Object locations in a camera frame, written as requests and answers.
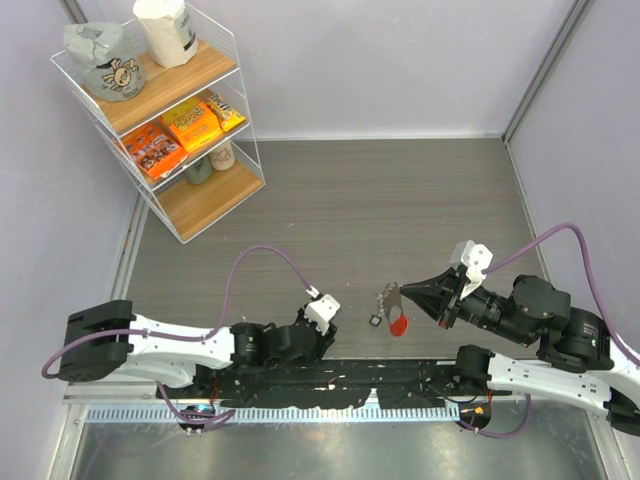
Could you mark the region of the red handled crescent blade keychain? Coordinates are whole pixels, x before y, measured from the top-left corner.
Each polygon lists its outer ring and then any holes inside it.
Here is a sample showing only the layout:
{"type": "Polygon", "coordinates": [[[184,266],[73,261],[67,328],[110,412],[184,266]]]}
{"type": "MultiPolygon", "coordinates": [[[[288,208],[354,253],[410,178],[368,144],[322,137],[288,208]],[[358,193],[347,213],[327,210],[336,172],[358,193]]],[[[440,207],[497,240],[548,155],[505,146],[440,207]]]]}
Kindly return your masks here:
{"type": "Polygon", "coordinates": [[[387,322],[390,334],[403,336],[408,328],[408,317],[404,312],[400,286],[397,283],[387,284],[378,294],[377,302],[379,316],[387,322]]]}

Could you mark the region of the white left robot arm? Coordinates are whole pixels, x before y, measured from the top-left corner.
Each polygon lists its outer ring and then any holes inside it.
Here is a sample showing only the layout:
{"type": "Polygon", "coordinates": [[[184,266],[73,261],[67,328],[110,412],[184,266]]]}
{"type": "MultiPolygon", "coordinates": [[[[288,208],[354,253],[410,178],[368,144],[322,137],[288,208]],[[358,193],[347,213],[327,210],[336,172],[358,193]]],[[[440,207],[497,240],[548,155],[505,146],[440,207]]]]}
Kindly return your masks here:
{"type": "Polygon", "coordinates": [[[211,370],[321,359],[334,342],[339,310],[335,298],[322,295],[302,307],[290,325],[241,322],[211,336],[203,328],[136,314],[130,301],[114,300],[68,318],[57,377],[79,383],[117,373],[200,398],[213,388],[211,370]]]}

